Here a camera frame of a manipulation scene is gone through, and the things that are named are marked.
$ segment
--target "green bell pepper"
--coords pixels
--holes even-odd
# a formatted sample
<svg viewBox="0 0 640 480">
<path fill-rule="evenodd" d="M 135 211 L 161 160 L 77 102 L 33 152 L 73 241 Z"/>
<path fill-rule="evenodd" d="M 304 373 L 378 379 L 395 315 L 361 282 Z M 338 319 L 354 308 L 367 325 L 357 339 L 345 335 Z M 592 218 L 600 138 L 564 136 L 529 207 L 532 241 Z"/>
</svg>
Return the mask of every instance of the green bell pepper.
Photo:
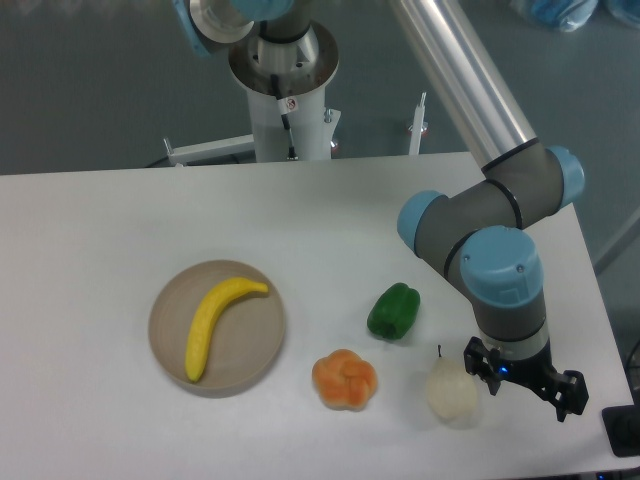
<svg viewBox="0 0 640 480">
<path fill-rule="evenodd" d="M 374 305 L 367 319 L 367 327 L 374 335 L 398 340 L 416 321 L 418 307 L 420 294 L 404 283 L 396 283 Z"/>
</svg>

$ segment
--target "orange bun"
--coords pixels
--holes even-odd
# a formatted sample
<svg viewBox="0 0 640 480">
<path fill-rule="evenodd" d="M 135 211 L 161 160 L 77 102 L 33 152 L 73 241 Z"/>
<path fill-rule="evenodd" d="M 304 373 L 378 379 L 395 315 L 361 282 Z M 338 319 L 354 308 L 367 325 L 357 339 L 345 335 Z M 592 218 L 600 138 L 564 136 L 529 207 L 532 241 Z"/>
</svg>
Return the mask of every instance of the orange bun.
<svg viewBox="0 0 640 480">
<path fill-rule="evenodd" d="M 351 350 L 336 350 L 311 372 L 322 401 L 331 408 L 363 408 L 378 387 L 376 371 Z"/>
</svg>

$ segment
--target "robotic arm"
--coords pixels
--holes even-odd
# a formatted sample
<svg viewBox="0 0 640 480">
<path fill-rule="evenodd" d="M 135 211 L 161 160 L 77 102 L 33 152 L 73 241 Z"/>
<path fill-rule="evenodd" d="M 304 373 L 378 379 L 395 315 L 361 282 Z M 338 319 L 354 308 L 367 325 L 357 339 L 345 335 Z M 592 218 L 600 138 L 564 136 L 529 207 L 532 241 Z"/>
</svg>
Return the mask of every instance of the robotic arm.
<svg viewBox="0 0 640 480">
<path fill-rule="evenodd" d="M 184 2 L 208 39 L 233 44 L 231 70 L 247 91 L 258 161 L 330 158 L 335 121 L 324 88 L 338 54 L 311 20 L 313 0 L 174 2 Z M 390 5 L 486 177 L 453 198 L 418 193 L 398 233 L 473 305 L 482 339 L 465 349 L 468 373 L 493 395 L 502 381 L 532 390 L 559 421 L 581 414 L 586 384 L 580 372 L 553 367 L 542 266 L 522 230 L 580 195 L 582 167 L 566 149 L 540 143 L 457 0 Z"/>
<path fill-rule="evenodd" d="M 543 147 L 456 0 L 391 5 L 486 177 L 453 198 L 415 195 L 398 232 L 473 305 L 483 339 L 465 349 L 467 372 L 493 395 L 503 380 L 529 388 L 556 407 L 559 421 L 582 414 L 584 377 L 552 365 L 542 266 L 522 231 L 582 193 L 580 162 Z"/>
</svg>

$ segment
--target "gray floor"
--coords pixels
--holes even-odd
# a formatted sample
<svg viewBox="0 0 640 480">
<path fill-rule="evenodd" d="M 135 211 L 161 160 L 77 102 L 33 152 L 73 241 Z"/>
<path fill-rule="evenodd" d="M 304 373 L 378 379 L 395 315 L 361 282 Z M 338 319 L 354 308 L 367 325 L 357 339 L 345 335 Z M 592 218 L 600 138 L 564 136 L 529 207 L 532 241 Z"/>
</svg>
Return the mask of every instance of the gray floor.
<svg viewBox="0 0 640 480">
<path fill-rule="evenodd" d="M 596 254 L 640 206 L 640 30 L 602 9 L 558 34 L 527 24 L 505 0 L 462 3 L 540 138 L 583 160 L 588 187 L 577 208 Z M 405 153 L 404 124 L 431 87 L 386 2 L 321 5 L 317 19 L 341 49 L 327 93 L 343 111 L 340 156 Z M 464 150 L 432 95 L 427 112 L 422 152 Z M 247 133 L 225 55 L 195 57 L 170 2 L 0 1 L 0 174 L 139 168 L 164 155 L 164 136 L 181 146 Z M 622 357 L 640 338 L 639 268 L 635 242 L 599 278 Z"/>
</svg>

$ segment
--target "blue joint cap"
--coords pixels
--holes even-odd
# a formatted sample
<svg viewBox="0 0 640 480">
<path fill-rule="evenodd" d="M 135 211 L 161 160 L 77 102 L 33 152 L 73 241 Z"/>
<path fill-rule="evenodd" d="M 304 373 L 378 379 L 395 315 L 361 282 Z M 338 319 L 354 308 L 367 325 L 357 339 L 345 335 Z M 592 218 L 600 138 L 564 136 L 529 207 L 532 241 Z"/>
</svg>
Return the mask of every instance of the blue joint cap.
<svg viewBox="0 0 640 480">
<path fill-rule="evenodd" d="M 176 12 L 178 13 L 178 18 L 180 19 L 182 30 L 187 36 L 187 40 L 189 40 L 189 44 L 191 45 L 191 48 L 196 53 L 196 55 L 198 55 L 199 57 L 210 57 L 211 54 L 202 44 L 195 28 L 193 28 L 193 24 L 191 23 L 191 16 L 187 11 L 184 0 L 173 0 L 173 8 L 175 8 Z"/>
<path fill-rule="evenodd" d="M 548 147 L 547 150 L 556 156 L 562 169 L 564 191 L 560 208 L 564 208 L 582 195 L 585 184 L 584 170 L 582 169 L 580 160 L 578 160 L 575 155 L 572 155 L 566 148 L 553 146 Z"/>
<path fill-rule="evenodd" d="M 247 20 L 262 22 L 287 13 L 293 0 L 231 0 L 231 3 Z"/>
<path fill-rule="evenodd" d="M 460 252 L 460 273 L 472 295 L 498 308 L 527 305 L 542 291 L 542 262 L 522 230 L 495 226 L 474 233 Z"/>
<path fill-rule="evenodd" d="M 425 190 L 416 193 L 404 204 L 398 215 L 398 234 L 413 253 L 416 253 L 416 233 L 420 219 L 433 201 L 442 197 L 440 192 Z"/>
</svg>

